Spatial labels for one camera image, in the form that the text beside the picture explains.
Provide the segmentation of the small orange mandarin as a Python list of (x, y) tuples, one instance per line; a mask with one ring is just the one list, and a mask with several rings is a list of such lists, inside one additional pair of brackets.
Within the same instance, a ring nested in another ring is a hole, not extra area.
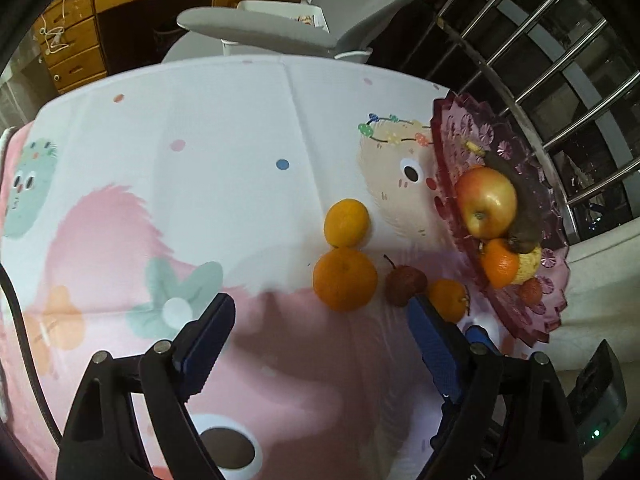
[(447, 322), (459, 323), (469, 313), (470, 296), (466, 287), (455, 280), (439, 278), (428, 283), (427, 297)]

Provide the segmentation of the small red-brown fruit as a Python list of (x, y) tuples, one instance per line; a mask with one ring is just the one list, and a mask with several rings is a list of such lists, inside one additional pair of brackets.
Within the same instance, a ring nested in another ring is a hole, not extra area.
[(384, 297), (391, 306), (404, 308), (411, 298), (426, 292), (428, 281), (423, 271), (406, 264), (396, 266), (388, 255), (384, 259), (392, 267), (384, 282)]

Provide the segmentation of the yellow pear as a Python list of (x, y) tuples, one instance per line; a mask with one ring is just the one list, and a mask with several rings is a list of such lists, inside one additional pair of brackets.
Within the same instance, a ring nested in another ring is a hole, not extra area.
[(541, 247), (535, 247), (531, 252), (527, 254), (518, 254), (518, 270), (514, 276), (512, 285), (521, 285), (526, 281), (534, 278), (536, 272), (540, 267), (541, 262)]

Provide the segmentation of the overripe dark banana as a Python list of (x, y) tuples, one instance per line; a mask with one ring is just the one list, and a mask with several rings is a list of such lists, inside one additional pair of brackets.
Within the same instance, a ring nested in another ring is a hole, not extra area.
[(515, 218), (506, 231), (506, 241), (512, 252), (532, 252), (542, 241), (542, 215), (536, 197), (525, 179), (495, 152), (484, 150), (471, 141), (466, 141), (464, 145), (470, 152), (484, 159), (487, 167), (500, 172), (513, 185), (518, 206)]

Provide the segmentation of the large orange mandarin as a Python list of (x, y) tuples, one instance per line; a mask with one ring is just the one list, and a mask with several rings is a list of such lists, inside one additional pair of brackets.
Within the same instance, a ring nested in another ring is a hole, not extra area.
[(322, 304), (332, 311), (356, 311), (374, 297), (378, 288), (378, 271), (360, 250), (334, 248), (314, 266), (312, 288)]

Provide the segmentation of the red apple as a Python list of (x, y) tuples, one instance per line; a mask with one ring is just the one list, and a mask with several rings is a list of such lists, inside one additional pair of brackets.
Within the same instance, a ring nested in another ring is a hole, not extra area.
[(510, 181), (485, 166), (466, 170), (454, 185), (463, 223), (472, 237), (502, 237), (515, 218), (518, 199)]

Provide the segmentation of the medium orange mandarin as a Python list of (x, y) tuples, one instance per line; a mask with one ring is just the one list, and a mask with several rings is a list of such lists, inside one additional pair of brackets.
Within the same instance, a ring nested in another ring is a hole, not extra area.
[(323, 234), (332, 247), (358, 247), (369, 235), (370, 225), (367, 207), (359, 200), (345, 198), (326, 213)]

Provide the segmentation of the mandarin on plate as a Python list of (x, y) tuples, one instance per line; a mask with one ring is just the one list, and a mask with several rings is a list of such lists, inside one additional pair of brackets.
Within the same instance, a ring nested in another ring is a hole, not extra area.
[(511, 285), (518, 275), (520, 258), (510, 251), (508, 242), (503, 238), (488, 240), (480, 248), (480, 264), (495, 289)]

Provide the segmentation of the white bedding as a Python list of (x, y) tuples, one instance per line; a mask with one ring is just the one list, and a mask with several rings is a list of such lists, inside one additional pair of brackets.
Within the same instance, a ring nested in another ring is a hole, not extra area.
[(622, 363), (639, 359), (639, 220), (570, 248), (561, 326), (546, 352), (558, 370), (578, 370), (606, 340)]

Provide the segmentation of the cartoon printed tablecloth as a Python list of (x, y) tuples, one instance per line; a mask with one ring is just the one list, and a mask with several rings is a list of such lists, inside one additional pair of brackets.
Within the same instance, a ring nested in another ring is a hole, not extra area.
[(100, 350), (170, 339), (217, 292), (232, 333), (188, 405), (230, 479), (412, 479), (442, 401), (382, 292), (338, 313), (312, 290), (329, 209), (367, 208), (363, 251), (469, 291), (463, 326), (528, 350), (450, 238), (431, 120), (454, 169), (472, 139), (518, 149), (494, 120), (410, 76), (318, 58), (200, 58), (133, 70), (49, 102), (6, 147), (1, 261), (55, 420)]

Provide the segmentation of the purple scalloped glass plate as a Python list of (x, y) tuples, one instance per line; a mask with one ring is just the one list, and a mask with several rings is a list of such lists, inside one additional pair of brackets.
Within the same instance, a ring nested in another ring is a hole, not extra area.
[(437, 207), (465, 274), (528, 346), (561, 325), (570, 277), (558, 202), (530, 148), (486, 103), (447, 93), (431, 119)]

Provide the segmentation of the metal bed railing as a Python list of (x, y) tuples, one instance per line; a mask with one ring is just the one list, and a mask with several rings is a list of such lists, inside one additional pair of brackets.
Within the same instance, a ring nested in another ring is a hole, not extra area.
[(573, 242), (639, 215), (639, 65), (590, 0), (424, 0), (401, 68), (486, 101), (544, 154)]

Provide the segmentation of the wooden desk with drawers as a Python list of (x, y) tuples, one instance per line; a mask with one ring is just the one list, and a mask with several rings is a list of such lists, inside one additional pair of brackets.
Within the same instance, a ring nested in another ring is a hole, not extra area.
[[(177, 16), (242, 0), (53, 0), (32, 25), (56, 92), (160, 62), (183, 35)], [(299, 2), (300, 0), (274, 0)]]

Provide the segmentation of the grey office chair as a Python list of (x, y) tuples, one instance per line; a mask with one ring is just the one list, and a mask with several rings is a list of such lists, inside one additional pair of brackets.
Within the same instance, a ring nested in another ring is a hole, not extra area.
[(232, 50), (260, 49), (320, 58), (367, 58), (370, 43), (394, 15), (414, 0), (302, 0), (318, 6), (328, 30), (282, 18), (223, 6), (181, 12), (177, 25), (187, 32), (235, 44)]

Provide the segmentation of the white storage box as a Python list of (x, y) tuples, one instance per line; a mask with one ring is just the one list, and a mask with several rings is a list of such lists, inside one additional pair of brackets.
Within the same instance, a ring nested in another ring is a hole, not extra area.
[(282, 16), (306, 25), (328, 30), (326, 19), (318, 6), (306, 3), (267, 0), (243, 0), (236, 8), (242, 11), (258, 12)]

